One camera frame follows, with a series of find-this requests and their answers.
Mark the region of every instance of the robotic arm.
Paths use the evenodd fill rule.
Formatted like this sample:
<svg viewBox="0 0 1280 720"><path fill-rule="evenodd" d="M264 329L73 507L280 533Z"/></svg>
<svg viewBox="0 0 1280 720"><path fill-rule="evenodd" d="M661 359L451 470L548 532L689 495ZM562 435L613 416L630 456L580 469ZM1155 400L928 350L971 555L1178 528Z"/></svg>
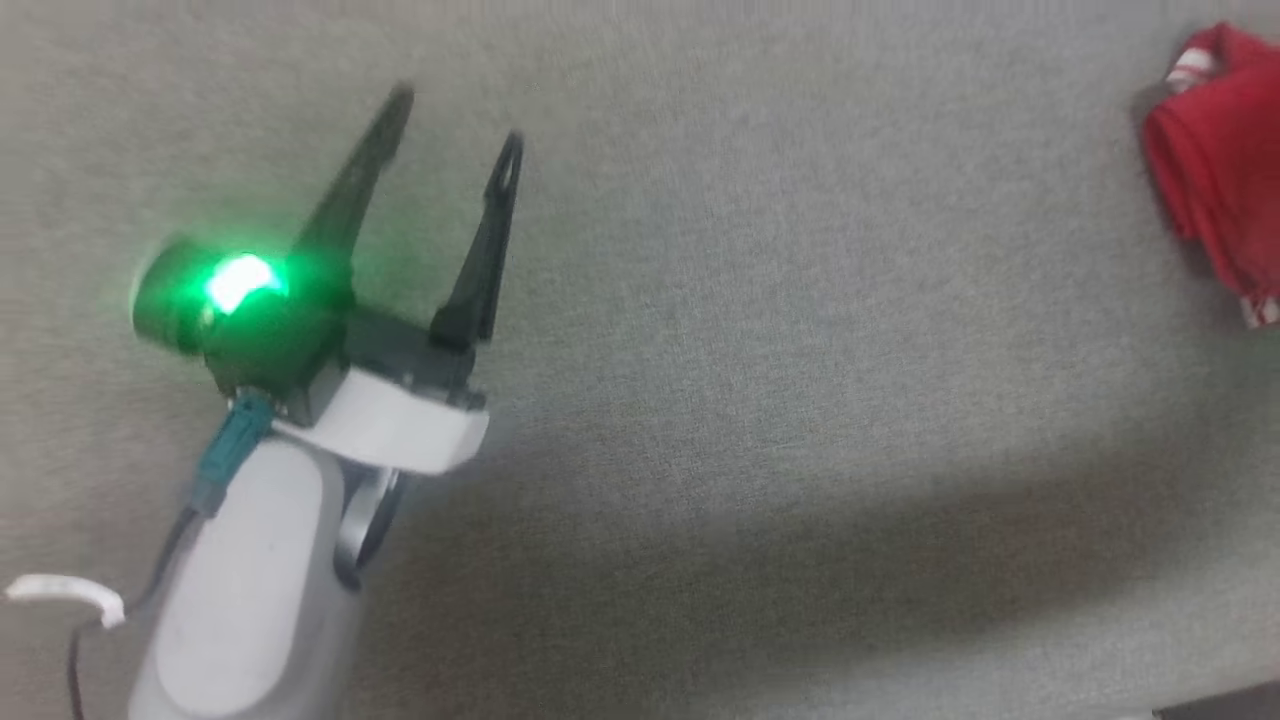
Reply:
<svg viewBox="0 0 1280 720"><path fill-rule="evenodd" d="M404 480L466 462L484 438L467 380L493 336L522 141L507 138L453 292L419 327L361 305L351 264L412 101L392 92L285 258L180 238L141 281L137 333L202 357L232 414L197 473L188 512L205 521L174 565L131 720L334 716L362 577ZM255 411L256 429L236 424Z"/></svg>

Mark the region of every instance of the white cable clip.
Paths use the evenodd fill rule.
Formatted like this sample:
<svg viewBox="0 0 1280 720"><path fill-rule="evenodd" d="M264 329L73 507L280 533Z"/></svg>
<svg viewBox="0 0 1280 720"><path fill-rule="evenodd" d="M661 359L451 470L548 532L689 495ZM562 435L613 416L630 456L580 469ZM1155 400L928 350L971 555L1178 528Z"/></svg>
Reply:
<svg viewBox="0 0 1280 720"><path fill-rule="evenodd" d="M38 602L42 600L78 600L97 606L102 611L102 626L124 623L124 600L111 588L70 575L22 575L4 591L13 602Z"/></svg>

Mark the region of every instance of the white stripe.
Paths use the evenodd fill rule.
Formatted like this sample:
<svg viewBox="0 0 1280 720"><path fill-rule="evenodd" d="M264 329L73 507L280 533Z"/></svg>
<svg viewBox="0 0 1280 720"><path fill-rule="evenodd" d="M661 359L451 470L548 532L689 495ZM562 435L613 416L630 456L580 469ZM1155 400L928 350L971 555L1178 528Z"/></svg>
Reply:
<svg viewBox="0 0 1280 720"><path fill-rule="evenodd" d="M1268 297L1262 304L1262 323L1266 325L1280 323L1280 299Z"/></svg>
<svg viewBox="0 0 1280 720"><path fill-rule="evenodd" d="M1258 318L1258 309L1253 306L1253 301L1248 297L1240 299L1240 311L1244 313L1244 324L1251 331L1262 327L1262 319Z"/></svg>
<svg viewBox="0 0 1280 720"><path fill-rule="evenodd" d="M1202 76L1189 70L1174 70L1165 78L1165 85L1169 86L1169 90L1171 90L1174 95L1185 92L1202 82L1204 82Z"/></svg>
<svg viewBox="0 0 1280 720"><path fill-rule="evenodd" d="M124 623L124 600L111 588L68 575L22 575L5 591L10 601L78 600L96 605L102 611L102 626Z"/></svg>
<svg viewBox="0 0 1280 720"><path fill-rule="evenodd" d="M1190 70L1199 70L1202 73L1211 73L1217 65L1213 55L1210 55L1208 50L1201 50L1199 47L1190 47L1178 58L1174 63L1175 68L1185 68Z"/></svg>

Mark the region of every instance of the black cable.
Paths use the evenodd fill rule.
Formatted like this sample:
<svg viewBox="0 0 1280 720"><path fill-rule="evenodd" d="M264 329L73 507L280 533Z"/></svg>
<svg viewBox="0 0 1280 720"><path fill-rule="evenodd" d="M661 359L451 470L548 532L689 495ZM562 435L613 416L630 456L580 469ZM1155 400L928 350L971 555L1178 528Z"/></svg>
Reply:
<svg viewBox="0 0 1280 720"><path fill-rule="evenodd" d="M155 600L156 593L160 591L160 585L164 584L164 577L169 571L169 566L173 564L173 556L178 552L178 546L182 544L183 536L196 521L200 515L191 507L183 507L182 512L178 514L178 519L173 521L173 527L169 529L169 536L164 539L164 544L160 546L160 555L156 556L156 564L151 569L151 579L147 582L146 587L142 588L142 593L137 598L125 603L124 618L128 620L133 618L134 612L140 610L146 610L151 601ZM67 693L70 696L72 701L72 717L74 720L84 720L84 708L81 703L79 692L79 644L83 635L91 630L99 630L102 625L99 620L90 620L82 625L78 625L72 630L72 641L67 647Z"/></svg>

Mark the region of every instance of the white arm segment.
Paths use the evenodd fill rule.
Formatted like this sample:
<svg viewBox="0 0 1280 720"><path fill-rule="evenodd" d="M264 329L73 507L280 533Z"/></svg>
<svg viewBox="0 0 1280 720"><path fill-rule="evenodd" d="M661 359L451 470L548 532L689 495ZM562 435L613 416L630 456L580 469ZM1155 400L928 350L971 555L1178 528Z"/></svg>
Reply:
<svg viewBox="0 0 1280 720"><path fill-rule="evenodd" d="M360 616L333 571L342 502L333 457L259 445L174 575L131 720L332 716Z"/></svg>
<svg viewBox="0 0 1280 720"><path fill-rule="evenodd" d="M472 459L489 414L460 410L351 368L312 428L275 420L276 432L356 462L440 475Z"/></svg>

